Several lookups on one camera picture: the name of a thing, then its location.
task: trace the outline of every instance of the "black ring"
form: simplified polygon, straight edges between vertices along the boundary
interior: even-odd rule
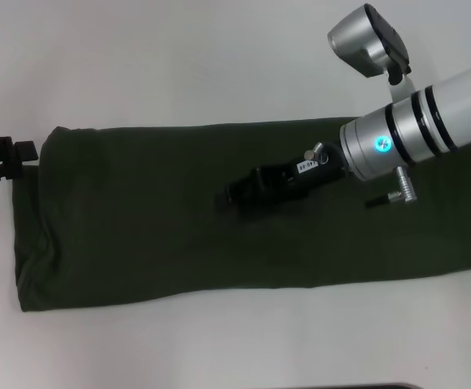
[[[433,86],[426,88],[424,93],[426,94],[426,100],[430,107],[431,117],[437,126],[440,137],[443,139],[446,147],[449,148],[449,151],[454,152],[456,150],[456,145],[453,143],[452,137],[449,136],[443,119],[440,117],[439,109],[437,108],[437,103],[435,103],[435,97],[433,96]]]
[[[437,143],[435,143],[433,137],[431,136],[430,130],[428,126],[424,122],[424,118],[422,117],[422,108],[421,108],[421,101],[419,100],[419,93],[414,93],[412,95],[412,109],[413,114],[415,115],[415,119],[417,120],[417,125],[419,126],[419,130],[421,131],[422,137],[426,142],[426,146],[433,152],[434,156],[440,156],[442,152],[439,150]]]
[[[400,139],[399,131],[397,131],[396,122],[394,121],[394,115],[392,113],[392,103],[387,105],[384,109],[384,117],[387,120],[387,126],[390,130],[390,136],[396,146],[397,152],[399,152],[400,157],[408,166],[414,166],[415,162],[412,157],[406,151],[406,148],[403,144],[403,141]]]

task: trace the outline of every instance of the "dark green fabric bag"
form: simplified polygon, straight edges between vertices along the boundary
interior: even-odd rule
[[[471,146],[411,170],[418,202],[366,211],[394,176],[350,179],[260,220],[213,195],[257,165],[337,139],[349,119],[195,128],[57,128],[14,181],[24,311],[227,288],[321,285],[471,269]]]

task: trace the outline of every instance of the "blue led light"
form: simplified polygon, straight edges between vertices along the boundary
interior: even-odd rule
[[[392,140],[387,136],[379,136],[374,142],[374,148],[378,152],[389,152],[392,148]]]

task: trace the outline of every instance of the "white tabletop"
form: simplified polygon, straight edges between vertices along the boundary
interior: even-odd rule
[[[389,101],[329,48],[358,0],[0,0],[0,136],[362,115]],[[471,0],[374,4],[418,88],[471,67]],[[0,184],[0,389],[471,389],[471,271],[22,314]]]

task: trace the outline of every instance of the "white label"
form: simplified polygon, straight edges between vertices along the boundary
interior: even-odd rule
[[[304,160],[297,164],[297,169],[300,174],[305,173],[307,170],[314,169],[318,166],[318,162],[315,160]]]

